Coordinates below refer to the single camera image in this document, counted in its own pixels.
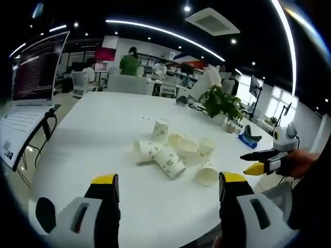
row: tipped over paper cup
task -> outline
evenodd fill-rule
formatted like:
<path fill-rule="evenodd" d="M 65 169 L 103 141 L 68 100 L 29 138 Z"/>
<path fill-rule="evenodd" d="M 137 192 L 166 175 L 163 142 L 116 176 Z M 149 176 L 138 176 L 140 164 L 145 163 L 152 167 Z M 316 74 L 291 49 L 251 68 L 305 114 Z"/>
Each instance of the tipped over paper cup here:
<path fill-rule="evenodd" d="M 155 122 L 152 133 L 152 140 L 156 142 L 163 142 L 168 134 L 168 122 L 164 119 L 158 119 Z"/>
<path fill-rule="evenodd" d="M 155 161 L 171 179 L 177 178 L 186 170 L 180 157 L 170 147 L 164 147 L 159 151 L 155 156 Z"/>
<path fill-rule="evenodd" d="M 138 164 L 153 161 L 155 155 L 163 148 L 159 143 L 152 141 L 135 141 L 133 143 L 134 154 Z"/>
<path fill-rule="evenodd" d="M 218 171 L 206 160 L 195 175 L 195 181 L 202 186 L 211 186 L 218 180 Z"/>
<path fill-rule="evenodd" d="M 207 159 L 210 157 L 212 152 L 215 150 L 216 144 L 214 141 L 212 141 L 209 138 L 202 138 L 202 140 L 199 143 L 199 150 L 198 155 L 203 158 Z"/>
<path fill-rule="evenodd" d="M 198 162 L 198 145 L 188 138 L 180 138 L 177 141 L 177 154 L 185 165 L 193 165 Z"/>
<path fill-rule="evenodd" d="M 185 137 L 186 136 L 183 134 L 172 133 L 168 137 L 168 145 L 176 150 L 178 145 L 178 140 Z"/>

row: floor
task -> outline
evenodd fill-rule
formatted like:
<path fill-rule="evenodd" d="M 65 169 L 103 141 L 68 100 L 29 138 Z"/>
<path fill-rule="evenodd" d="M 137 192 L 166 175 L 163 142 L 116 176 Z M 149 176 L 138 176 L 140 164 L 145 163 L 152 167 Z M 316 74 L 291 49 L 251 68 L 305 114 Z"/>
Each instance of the floor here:
<path fill-rule="evenodd" d="M 55 104 L 60 104 L 60 108 L 56 111 L 57 119 L 59 124 L 63 118 L 68 114 L 68 112 L 72 109 L 72 107 L 78 102 L 78 99 L 73 98 L 70 94 L 58 94 L 54 97 Z M 54 126 L 54 120 L 50 120 L 50 127 Z M 39 130 L 35 135 L 33 140 L 31 141 L 31 145 L 36 147 L 41 147 L 43 142 L 45 141 L 45 136 L 42 130 Z M 26 177 L 26 179 L 31 182 L 32 177 L 35 171 L 35 158 L 37 155 L 37 150 L 32 147 L 27 147 L 25 151 L 26 161 L 27 161 L 27 169 L 25 169 L 23 160 L 21 159 L 18 170 Z M 22 178 L 18 175 L 18 173 L 14 173 L 7 166 L 4 166 L 5 175 L 8 179 L 8 182 L 12 188 L 14 195 L 17 198 L 17 201 L 20 203 L 20 206 L 23 211 L 27 213 L 28 210 L 28 194 L 29 188 L 24 183 Z M 257 193 L 267 190 L 275 186 L 281 177 L 275 174 L 269 176 L 263 176 L 258 183 L 258 185 L 254 188 Z"/>

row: human hand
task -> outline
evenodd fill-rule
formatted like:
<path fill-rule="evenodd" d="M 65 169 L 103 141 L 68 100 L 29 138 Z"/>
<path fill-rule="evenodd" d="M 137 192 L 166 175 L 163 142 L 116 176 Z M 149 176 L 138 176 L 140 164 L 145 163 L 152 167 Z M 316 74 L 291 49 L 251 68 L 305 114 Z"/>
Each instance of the human hand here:
<path fill-rule="evenodd" d="M 319 156 L 319 153 L 310 153 L 306 150 L 294 150 L 283 159 L 278 174 L 301 178 L 305 176 Z"/>

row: blue object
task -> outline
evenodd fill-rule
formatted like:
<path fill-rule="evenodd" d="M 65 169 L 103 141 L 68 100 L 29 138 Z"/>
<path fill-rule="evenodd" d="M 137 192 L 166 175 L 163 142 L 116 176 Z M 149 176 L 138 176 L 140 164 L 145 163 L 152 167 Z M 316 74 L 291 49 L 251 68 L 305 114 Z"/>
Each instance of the blue object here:
<path fill-rule="evenodd" d="M 248 139 L 246 139 L 246 137 L 244 136 L 244 134 L 240 134 L 238 135 L 238 138 L 244 142 L 244 144 L 248 145 L 250 148 L 254 149 L 258 146 L 258 144 L 256 142 L 252 142 L 249 141 Z"/>

